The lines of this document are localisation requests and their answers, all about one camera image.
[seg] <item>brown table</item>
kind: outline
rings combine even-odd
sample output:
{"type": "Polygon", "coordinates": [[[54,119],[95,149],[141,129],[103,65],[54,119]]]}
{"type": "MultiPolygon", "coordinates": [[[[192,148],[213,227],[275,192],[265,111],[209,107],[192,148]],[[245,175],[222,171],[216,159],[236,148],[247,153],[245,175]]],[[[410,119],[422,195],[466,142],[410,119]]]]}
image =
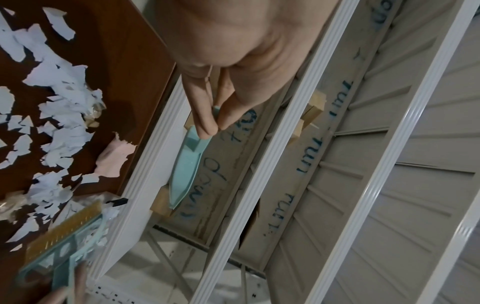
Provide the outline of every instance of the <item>brown table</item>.
{"type": "MultiPolygon", "coordinates": [[[[103,100],[107,106],[99,118],[100,127],[93,139],[74,156],[70,175],[65,177],[63,185],[71,184],[70,177],[80,173],[92,173],[95,160],[118,132],[121,139],[142,146],[144,135],[148,133],[154,113],[162,105],[159,100],[172,75],[175,64],[168,56],[160,39],[146,23],[138,10],[129,0],[0,0],[0,7],[16,12],[15,16],[2,14],[13,30],[28,28],[39,23],[47,36],[47,44],[61,57],[74,65],[87,65],[86,81],[92,89],[103,91],[103,100]],[[52,7],[67,12],[65,20],[76,31],[72,41],[66,41],[50,26],[42,7],[52,7]]],[[[48,88],[30,87],[22,83],[30,71],[38,64],[27,51],[27,58],[18,63],[3,50],[0,51],[0,86],[7,86],[15,95],[12,110],[14,115],[30,115],[35,126],[46,120],[39,119],[38,104],[45,102],[52,92],[48,88]]],[[[7,131],[7,125],[0,125],[0,138],[9,146],[0,149],[3,160],[13,143],[21,134],[7,131]]],[[[19,157],[13,166],[0,170],[0,198],[8,192],[28,190],[33,175],[45,173],[51,168],[40,164],[44,155],[40,145],[51,138],[37,134],[32,129],[31,154],[19,157]]],[[[122,167],[119,178],[100,178],[96,184],[82,185],[76,195],[109,191],[121,192],[122,186],[132,170],[132,161],[139,156],[129,157],[122,167]]],[[[22,210],[28,213],[33,206],[22,210]]],[[[35,303],[47,290],[35,292],[13,290],[11,280],[23,260],[23,250],[10,252],[17,244],[6,244],[13,233],[22,225],[25,218],[19,219],[13,226],[0,222],[0,302],[35,303]]],[[[23,248],[38,237],[32,233],[22,240],[23,248]]]]}

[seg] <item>brown wooden surface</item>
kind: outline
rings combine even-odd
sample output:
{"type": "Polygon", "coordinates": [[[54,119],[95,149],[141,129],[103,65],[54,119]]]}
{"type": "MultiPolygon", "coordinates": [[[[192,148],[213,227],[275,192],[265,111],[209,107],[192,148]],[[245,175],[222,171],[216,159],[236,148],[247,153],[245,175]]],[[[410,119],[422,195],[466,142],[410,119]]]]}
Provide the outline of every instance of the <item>brown wooden surface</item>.
{"type": "MultiPolygon", "coordinates": [[[[107,109],[98,120],[100,127],[96,129],[93,139],[74,156],[70,175],[63,180],[64,186],[71,184],[70,176],[93,172],[95,160],[114,138],[114,132],[118,132],[121,139],[134,144],[141,143],[175,64],[129,0],[0,0],[0,7],[16,12],[15,16],[10,16],[2,11],[14,30],[39,23],[47,36],[47,44],[72,64],[87,65],[88,85],[103,91],[107,109]],[[51,28],[42,7],[67,12],[65,20],[76,31],[72,41],[64,40],[51,28]]],[[[26,53],[27,58],[18,63],[0,50],[0,86],[7,86],[15,95],[12,114],[30,115],[34,125],[39,126],[47,120],[39,119],[38,104],[45,102],[52,92],[48,88],[29,87],[22,83],[38,64],[29,51],[26,53]]],[[[0,125],[0,138],[8,144],[8,147],[0,149],[0,160],[4,160],[20,135],[17,131],[7,131],[6,124],[0,125]]],[[[19,157],[13,166],[0,170],[0,198],[8,192],[28,190],[35,173],[52,170],[40,164],[40,158],[44,155],[40,145],[50,142],[51,138],[37,134],[36,129],[32,129],[31,137],[31,154],[19,157]]],[[[99,183],[82,185],[75,194],[117,193],[129,172],[132,159],[133,155],[123,165],[119,178],[101,177],[99,183]]],[[[15,226],[0,222],[1,303],[35,302],[41,295],[13,290],[10,286],[23,259],[23,251],[10,253],[10,249],[17,244],[5,244],[5,241],[24,221],[24,218],[20,219],[15,226]]],[[[35,234],[26,237],[22,242],[24,248],[35,237],[35,234]]]]}

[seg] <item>dustpan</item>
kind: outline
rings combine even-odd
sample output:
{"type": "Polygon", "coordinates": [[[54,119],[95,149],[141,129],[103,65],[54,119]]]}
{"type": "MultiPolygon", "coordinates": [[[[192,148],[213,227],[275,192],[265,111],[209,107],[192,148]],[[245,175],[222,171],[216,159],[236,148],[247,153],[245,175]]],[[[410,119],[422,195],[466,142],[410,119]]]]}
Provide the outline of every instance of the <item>dustpan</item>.
{"type": "MultiPolygon", "coordinates": [[[[219,107],[214,107],[213,116],[215,118],[219,111],[219,107]]],[[[209,145],[210,139],[211,137],[200,139],[195,126],[191,126],[187,131],[170,176],[170,209],[175,209],[189,192],[197,175],[202,154],[209,145]]]]}

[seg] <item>white ridged trim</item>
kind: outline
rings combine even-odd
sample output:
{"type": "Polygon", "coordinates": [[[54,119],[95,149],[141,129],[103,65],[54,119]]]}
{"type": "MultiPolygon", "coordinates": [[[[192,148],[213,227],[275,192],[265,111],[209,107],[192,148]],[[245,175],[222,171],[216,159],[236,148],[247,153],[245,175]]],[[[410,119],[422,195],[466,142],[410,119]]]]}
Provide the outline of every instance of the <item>white ridged trim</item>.
{"type": "MultiPolygon", "coordinates": [[[[460,43],[479,3],[480,0],[459,0],[453,8],[444,28],[441,29],[438,40],[432,47],[430,66],[424,72],[423,78],[419,79],[417,84],[414,84],[408,93],[411,102],[402,117],[395,121],[387,133],[385,140],[388,144],[375,170],[363,179],[361,183],[362,190],[361,193],[359,193],[355,208],[305,301],[306,304],[320,304],[323,301],[325,294],[341,264],[345,260],[380,190],[417,124],[425,105],[447,68],[447,64],[460,43]]],[[[444,278],[446,278],[450,269],[444,268],[442,269],[443,272],[437,275],[444,274],[444,278]]],[[[429,285],[422,293],[422,298],[418,300],[417,304],[432,303],[444,281],[444,279],[435,279],[431,284],[429,282],[429,285]]]]}
{"type": "Polygon", "coordinates": [[[330,61],[358,2],[359,0],[342,0],[340,3],[324,38],[315,52],[315,56],[307,68],[305,76],[301,80],[297,91],[293,95],[292,101],[289,103],[275,134],[270,140],[257,166],[257,170],[245,189],[244,195],[228,224],[225,234],[220,239],[209,265],[203,272],[190,304],[207,303],[250,214],[275,169],[315,87],[320,81],[325,67],[330,61]]]}
{"type": "Polygon", "coordinates": [[[122,197],[128,198],[128,204],[110,228],[112,233],[108,237],[108,243],[90,269],[93,279],[102,277],[140,238],[145,228],[140,226],[146,225],[150,217],[150,207],[171,173],[165,169],[165,162],[175,160],[182,144],[181,140],[172,142],[172,133],[175,128],[183,131],[190,111],[182,79],[179,78],[122,193],[122,197]]]}

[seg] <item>finger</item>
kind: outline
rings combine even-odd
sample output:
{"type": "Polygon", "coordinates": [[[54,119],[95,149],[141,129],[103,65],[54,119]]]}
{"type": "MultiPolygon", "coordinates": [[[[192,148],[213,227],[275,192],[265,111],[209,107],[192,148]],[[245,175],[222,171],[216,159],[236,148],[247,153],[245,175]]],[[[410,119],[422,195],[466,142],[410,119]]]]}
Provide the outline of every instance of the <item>finger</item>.
{"type": "Polygon", "coordinates": [[[47,294],[38,304],[62,304],[68,294],[68,287],[62,287],[47,294]]]}
{"type": "Polygon", "coordinates": [[[230,79],[230,73],[228,68],[221,68],[220,77],[218,78],[218,87],[214,105],[221,107],[224,102],[233,94],[234,91],[234,84],[230,79]]]}
{"type": "Polygon", "coordinates": [[[220,108],[217,118],[218,127],[221,130],[225,130],[235,121],[240,119],[249,109],[250,106],[241,103],[237,94],[234,92],[220,108]]]}
{"type": "Polygon", "coordinates": [[[202,139],[213,136],[218,131],[218,125],[212,114],[212,91],[208,74],[203,78],[195,78],[182,73],[183,88],[191,106],[191,111],[197,115],[195,126],[202,139]]]}
{"type": "Polygon", "coordinates": [[[87,284],[87,263],[82,262],[75,268],[75,304],[84,304],[87,284]]]}

